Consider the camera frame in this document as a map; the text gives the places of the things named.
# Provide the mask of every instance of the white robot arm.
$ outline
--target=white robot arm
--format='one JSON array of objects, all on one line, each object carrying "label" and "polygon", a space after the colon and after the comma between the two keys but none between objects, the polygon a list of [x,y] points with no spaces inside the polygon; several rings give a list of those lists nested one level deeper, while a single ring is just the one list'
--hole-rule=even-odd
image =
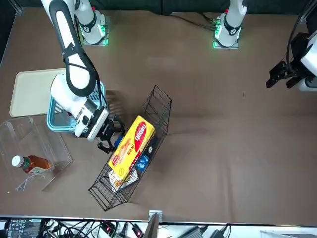
[{"label": "white robot arm", "polygon": [[247,13],[247,7],[242,5],[243,0],[230,0],[228,13],[223,13],[220,20],[218,34],[214,38],[221,47],[233,46],[239,38],[241,24]]},{"label": "white robot arm", "polygon": [[[113,150],[110,142],[115,132],[124,133],[124,124],[115,128],[113,121],[108,119],[108,110],[103,107],[105,100],[100,89],[99,75],[84,52],[76,34],[74,14],[76,14],[82,34],[90,44],[97,44],[104,37],[101,30],[101,19],[98,11],[93,11],[88,0],[42,0],[43,6],[55,28],[65,62],[66,74],[58,74],[51,85],[52,97],[76,118],[75,135],[93,141],[96,137],[106,140],[109,148],[98,147],[106,152]],[[97,86],[100,105],[94,104],[88,96]]]}]

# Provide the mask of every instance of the transparent container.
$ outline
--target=transparent container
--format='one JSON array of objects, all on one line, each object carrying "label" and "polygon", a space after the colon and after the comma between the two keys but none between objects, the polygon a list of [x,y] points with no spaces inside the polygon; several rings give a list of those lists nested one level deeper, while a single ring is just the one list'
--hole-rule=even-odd
[{"label": "transparent container", "polygon": [[[17,191],[43,190],[71,162],[60,134],[46,126],[45,116],[7,120],[0,125],[0,153],[5,168]],[[12,166],[15,155],[35,155],[47,159],[52,167],[40,174],[29,175]]]}]

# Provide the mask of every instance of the blue basket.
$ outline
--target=blue basket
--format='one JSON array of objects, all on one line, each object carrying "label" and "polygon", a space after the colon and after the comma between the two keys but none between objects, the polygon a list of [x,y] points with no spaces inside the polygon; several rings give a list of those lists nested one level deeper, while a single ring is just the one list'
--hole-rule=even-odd
[{"label": "blue basket", "polygon": [[[102,82],[100,82],[101,91],[106,95],[105,87]],[[99,96],[97,86],[94,91],[88,96],[96,105],[99,107]],[[65,111],[51,96],[50,106],[48,110],[48,115],[46,117],[46,124],[49,129],[57,132],[74,132],[76,127],[76,120],[73,116],[70,116],[67,111]]]}]

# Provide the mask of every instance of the white label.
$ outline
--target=white label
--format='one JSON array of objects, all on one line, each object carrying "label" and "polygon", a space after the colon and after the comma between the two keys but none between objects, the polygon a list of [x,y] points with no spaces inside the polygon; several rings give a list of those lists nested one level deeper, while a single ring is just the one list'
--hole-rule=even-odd
[{"label": "white label", "polygon": [[40,174],[44,171],[45,171],[45,169],[42,169],[40,167],[34,167],[28,174],[29,175],[37,175],[37,174]]}]

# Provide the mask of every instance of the cracker box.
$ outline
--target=cracker box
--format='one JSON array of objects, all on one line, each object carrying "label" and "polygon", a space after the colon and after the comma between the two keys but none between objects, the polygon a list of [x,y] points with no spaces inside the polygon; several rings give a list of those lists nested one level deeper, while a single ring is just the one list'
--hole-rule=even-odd
[{"label": "cracker box", "polygon": [[154,127],[137,116],[109,160],[109,166],[124,180],[154,134]]}]

